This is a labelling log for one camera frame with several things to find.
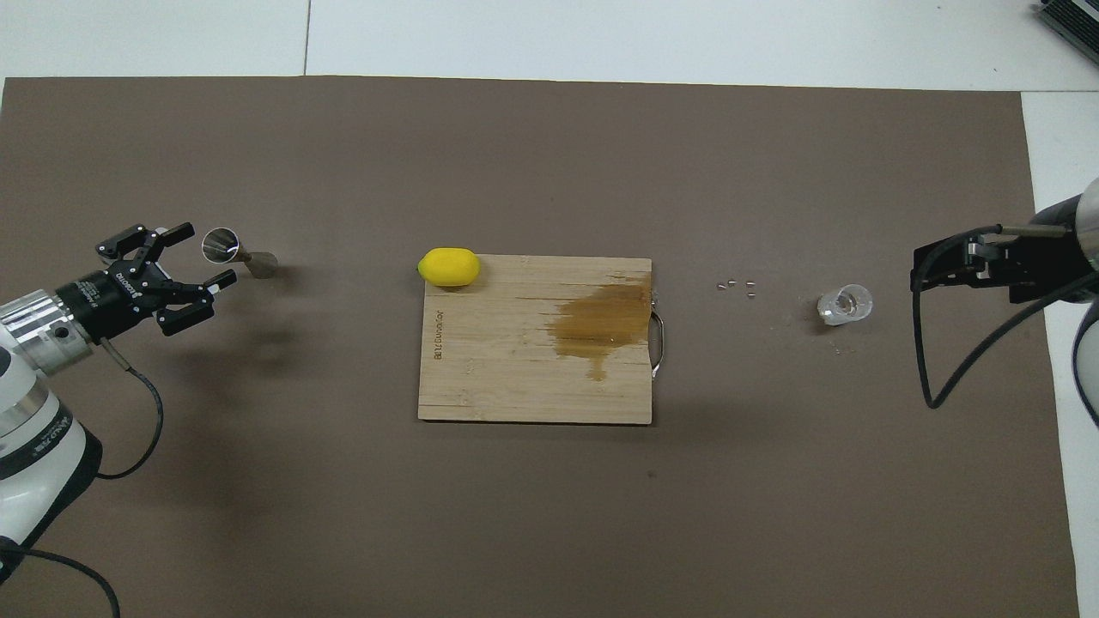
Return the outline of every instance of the cutting board handle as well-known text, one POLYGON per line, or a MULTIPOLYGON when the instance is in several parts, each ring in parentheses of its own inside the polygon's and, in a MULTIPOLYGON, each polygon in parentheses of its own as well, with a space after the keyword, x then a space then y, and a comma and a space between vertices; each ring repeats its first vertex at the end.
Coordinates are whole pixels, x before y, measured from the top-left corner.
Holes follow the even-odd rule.
POLYGON ((648 319, 650 321, 656 322, 656 341, 658 341, 660 344, 660 351, 659 353, 657 353, 656 360, 652 361, 653 379, 656 379, 656 372, 660 371, 660 363, 664 362, 664 320, 662 320, 660 316, 656 313, 655 308, 653 309, 648 319))

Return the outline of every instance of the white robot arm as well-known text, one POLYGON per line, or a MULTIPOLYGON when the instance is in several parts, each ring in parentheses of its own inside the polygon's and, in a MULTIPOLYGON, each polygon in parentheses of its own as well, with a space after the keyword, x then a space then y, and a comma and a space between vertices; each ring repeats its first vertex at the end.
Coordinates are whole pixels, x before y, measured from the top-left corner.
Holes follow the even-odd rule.
MULTIPOLYGON (((32 550, 46 527, 95 478, 102 446, 46 385, 45 376, 103 345, 145 318, 166 335, 213 316, 214 295, 236 280, 225 271, 201 284, 173 280, 160 267, 162 252, 195 235, 190 223, 171 230, 134 225, 97 245, 107 264, 54 294, 43 290, 0 307, 0 584, 32 550)), ((141 374, 123 365, 159 396, 141 374)))

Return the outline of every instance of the lemon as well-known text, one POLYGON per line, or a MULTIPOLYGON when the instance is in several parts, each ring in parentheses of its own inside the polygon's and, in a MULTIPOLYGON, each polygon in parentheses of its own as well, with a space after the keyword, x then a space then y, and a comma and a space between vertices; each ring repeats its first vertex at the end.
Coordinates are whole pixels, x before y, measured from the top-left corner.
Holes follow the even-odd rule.
POLYGON ((468 249, 440 246, 417 265, 420 276, 439 287, 467 286, 480 274, 480 260, 468 249))

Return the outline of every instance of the liquid stain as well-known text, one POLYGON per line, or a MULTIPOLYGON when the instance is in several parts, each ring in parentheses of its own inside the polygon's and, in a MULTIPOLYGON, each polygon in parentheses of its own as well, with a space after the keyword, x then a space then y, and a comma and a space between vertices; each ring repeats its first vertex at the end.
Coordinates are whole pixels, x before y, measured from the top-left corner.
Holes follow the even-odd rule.
POLYGON ((557 355, 591 361, 588 377, 596 382, 607 377, 603 362, 611 352, 648 339, 652 277, 624 280, 562 305, 560 318, 550 324, 557 355))

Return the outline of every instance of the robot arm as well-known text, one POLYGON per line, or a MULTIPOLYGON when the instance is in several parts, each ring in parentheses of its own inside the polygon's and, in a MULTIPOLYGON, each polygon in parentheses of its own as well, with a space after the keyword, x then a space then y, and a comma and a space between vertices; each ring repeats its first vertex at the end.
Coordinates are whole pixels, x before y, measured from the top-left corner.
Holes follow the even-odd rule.
POLYGON ((917 365, 928 406, 937 408, 976 360, 1025 318, 1058 300, 1091 302, 1073 347, 1073 373, 1085 407, 1099 427, 1099 179, 1080 195, 1042 210, 1025 225, 992 225, 913 252, 912 318, 917 365), (931 396, 923 362, 920 295, 940 286, 1008 287, 1013 304, 1031 302, 989 334, 943 390, 931 396))
MULTIPOLYGON (((97 245, 106 269, 0 307, 0 549, 29 549, 99 473, 102 446, 44 376, 146 318, 166 335, 211 318, 214 295, 236 282, 231 269, 199 285, 165 273, 164 250, 192 235, 190 223, 134 225, 97 245)), ((0 584, 20 558, 0 554, 0 584)))

